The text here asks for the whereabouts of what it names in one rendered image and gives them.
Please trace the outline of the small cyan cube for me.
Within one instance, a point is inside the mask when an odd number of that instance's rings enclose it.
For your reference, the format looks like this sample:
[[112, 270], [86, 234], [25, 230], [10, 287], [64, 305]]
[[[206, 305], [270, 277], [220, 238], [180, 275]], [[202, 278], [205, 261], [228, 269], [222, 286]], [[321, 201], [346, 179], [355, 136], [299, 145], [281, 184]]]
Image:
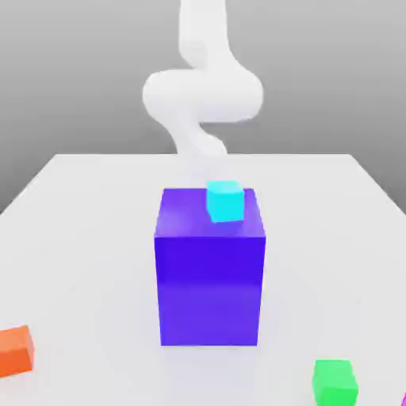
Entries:
[[210, 181], [206, 190], [206, 208], [213, 223], [242, 221], [245, 192], [235, 180]]

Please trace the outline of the small green cube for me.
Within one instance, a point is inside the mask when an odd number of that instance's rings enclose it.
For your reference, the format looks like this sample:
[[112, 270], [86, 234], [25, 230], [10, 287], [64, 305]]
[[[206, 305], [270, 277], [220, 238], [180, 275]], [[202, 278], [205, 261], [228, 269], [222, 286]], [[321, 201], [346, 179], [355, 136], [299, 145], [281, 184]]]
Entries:
[[353, 367], [345, 359], [317, 359], [312, 388], [316, 406], [355, 406], [358, 398]]

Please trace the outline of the small orange cube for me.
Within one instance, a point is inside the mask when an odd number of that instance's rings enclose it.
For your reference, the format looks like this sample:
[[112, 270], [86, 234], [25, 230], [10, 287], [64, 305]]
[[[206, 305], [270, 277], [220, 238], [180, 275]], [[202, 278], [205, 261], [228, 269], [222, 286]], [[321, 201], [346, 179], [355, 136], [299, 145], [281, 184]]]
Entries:
[[29, 327], [0, 330], [0, 377], [29, 372], [34, 364], [34, 345]]

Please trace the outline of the large purple box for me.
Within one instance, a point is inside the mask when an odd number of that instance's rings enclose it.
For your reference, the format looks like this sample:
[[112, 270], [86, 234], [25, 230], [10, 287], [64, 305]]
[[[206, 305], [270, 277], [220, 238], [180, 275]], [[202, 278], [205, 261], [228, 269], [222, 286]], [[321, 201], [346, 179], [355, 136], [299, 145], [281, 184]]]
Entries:
[[213, 223], [203, 189], [166, 188], [155, 228], [164, 346], [254, 346], [266, 233], [252, 189], [240, 222]]

